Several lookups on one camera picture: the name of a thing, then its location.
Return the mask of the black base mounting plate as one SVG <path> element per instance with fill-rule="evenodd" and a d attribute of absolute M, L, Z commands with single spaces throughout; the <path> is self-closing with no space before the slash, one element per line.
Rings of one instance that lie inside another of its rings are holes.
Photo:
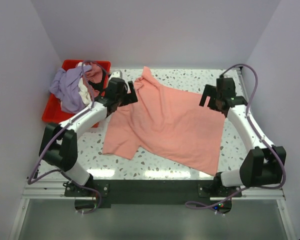
<path fill-rule="evenodd" d="M 232 198 L 241 197 L 239 186 L 225 187 L 213 180 L 105 180 L 90 187 L 63 183 L 64 195 L 74 198 L 76 210 L 111 208 L 113 205 L 184 205 L 226 214 Z"/>

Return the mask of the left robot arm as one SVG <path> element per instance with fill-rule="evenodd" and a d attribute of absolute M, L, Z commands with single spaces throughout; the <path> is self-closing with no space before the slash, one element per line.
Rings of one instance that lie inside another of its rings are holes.
<path fill-rule="evenodd" d="M 94 190 L 93 177 L 78 162 L 78 139 L 94 124 L 106 119 L 119 107 L 138 101 L 134 83 L 111 77 L 107 87 L 92 103 L 61 123 L 46 125 L 39 151 L 44 160 L 76 183 L 76 191 L 89 196 Z"/>

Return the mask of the lavender t shirt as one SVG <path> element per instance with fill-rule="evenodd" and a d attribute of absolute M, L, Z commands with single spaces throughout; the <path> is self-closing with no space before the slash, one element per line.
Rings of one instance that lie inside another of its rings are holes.
<path fill-rule="evenodd" d="M 82 111 L 84 105 L 79 95 L 79 80 L 83 73 L 91 69 L 91 66 L 78 66 L 68 70 L 59 68 L 52 80 L 49 91 L 61 102 L 61 110 L 70 114 L 77 114 Z"/>

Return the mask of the dusty rose t shirt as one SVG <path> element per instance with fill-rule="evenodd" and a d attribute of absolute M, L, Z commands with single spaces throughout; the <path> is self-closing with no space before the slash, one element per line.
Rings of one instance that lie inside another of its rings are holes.
<path fill-rule="evenodd" d="M 88 90 L 92 90 L 93 96 L 97 97 L 99 95 L 98 91 L 94 91 L 93 88 L 88 84 L 88 80 L 93 78 L 93 81 L 98 83 L 101 81 L 102 73 L 101 73 L 101 67 L 93 62 L 86 62 L 84 64 L 84 69 L 86 69 L 86 66 L 91 66 L 91 69 L 85 72 L 85 76 L 83 75 L 83 79 L 86 82 L 86 86 L 88 87 Z"/>

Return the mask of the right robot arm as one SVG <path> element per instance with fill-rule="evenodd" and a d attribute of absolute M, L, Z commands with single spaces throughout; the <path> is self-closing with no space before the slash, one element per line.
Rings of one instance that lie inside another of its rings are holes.
<path fill-rule="evenodd" d="M 220 75 L 215 86 L 206 85 L 199 104 L 222 113 L 236 128 L 247 151 L 240 168 L 215 175 L 210 191 L 223 197 L 231 187 L 279 189 L 284 185 L 286 150 L 264 135 L 246 99 L 237 95 L 233 78 Z"/>

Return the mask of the aluminium frame rail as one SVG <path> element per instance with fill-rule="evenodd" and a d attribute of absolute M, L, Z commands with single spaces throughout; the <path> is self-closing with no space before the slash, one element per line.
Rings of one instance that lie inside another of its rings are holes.
<path fill-rule="evenodd" d="M 98 180 L 211 180 L 210 175 L 143 148 L 132 160 L 103 155 L 108 121 L 78 143 L 78 160 Z M 53 173 L 26 185 L 12 228 L 12 240 L 292 240 L 293 228 L 280 189 L 251 188 L 220 215 L 180 205 L 122 205 L 90 214 L 65 197 L 64 178 Z"/>

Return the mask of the black t shirt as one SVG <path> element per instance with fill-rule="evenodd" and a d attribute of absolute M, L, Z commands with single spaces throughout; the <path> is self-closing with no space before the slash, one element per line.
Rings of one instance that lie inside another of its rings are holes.
<path fill-rule="evenodd" d="M 94 91 L 101 93 L 104 90 L 104 85 L 106 83 L 106 78 L 108 77 L 108 72 L 104 69 L 101 70 L 102 76 L 100 82 L 94 82 L 93 78 L 88 80 L 88 84 L 92 87 Z"/>

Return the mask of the salmon pink t shirt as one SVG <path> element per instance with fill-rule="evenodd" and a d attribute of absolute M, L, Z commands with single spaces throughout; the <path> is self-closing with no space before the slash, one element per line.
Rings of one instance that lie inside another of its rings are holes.
<path fill-rule="evenodd" d="M 102 153 L 132 160 L 138 148 L 143 148 L 214 176 L 225 117 L 200 106 L 200 94 L 159 83 L 146 66 L 134 81 L 134 89 L 137 102 L 111 115 Z"/>

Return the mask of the white t shirt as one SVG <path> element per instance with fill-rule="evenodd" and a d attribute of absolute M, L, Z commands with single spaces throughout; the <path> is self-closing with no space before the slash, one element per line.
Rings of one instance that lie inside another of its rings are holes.
<path fill-rule="evenodd" d="M 91 95 L 89 92 L 89 88 L 87 87 L 86 81 L 81 77 L 78 82 L 79 95 L 82 99 L 82 102 L 85 106 L 92 102 Z"/>

